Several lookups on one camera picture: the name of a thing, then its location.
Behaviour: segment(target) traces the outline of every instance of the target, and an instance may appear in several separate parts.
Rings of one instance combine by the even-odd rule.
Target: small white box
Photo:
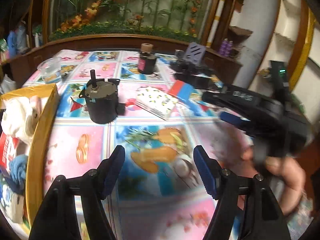
[[[177,98],[153,87],[140,89],[136,98],[137,106],[165,120],[170,117],[171,111],[177,102]]]

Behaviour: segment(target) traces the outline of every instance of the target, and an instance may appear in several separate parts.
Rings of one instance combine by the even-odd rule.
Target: blue towel
[[[26,183],[28,156],[22,154],[9,162],[10,176],[13,182],[23,190]]]

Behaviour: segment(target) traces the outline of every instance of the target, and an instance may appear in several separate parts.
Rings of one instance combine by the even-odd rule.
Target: glass cabinet door
[[[49,40],[98,33],[198,41],[212,0],[51,0]]]

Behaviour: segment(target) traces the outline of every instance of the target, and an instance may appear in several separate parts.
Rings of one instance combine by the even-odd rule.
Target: red package
[[[0,136],[0,165],[9,170],[9,162],[17,155],[19,139],[7,136],[2,132]]]

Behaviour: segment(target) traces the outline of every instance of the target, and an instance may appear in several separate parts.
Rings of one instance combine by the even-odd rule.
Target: purple bottle
[[[225,57],[228,57],[230,55],[230,52],[232,50],[232,47],[233,47],[233,41],[229,41],[227,46],[226,46],[226,49],[224,51],[224,56]]]
[[[228,39],[224,39],[219,49],[219,54],[221,56],[224,56],[227,45],[228,45]]]

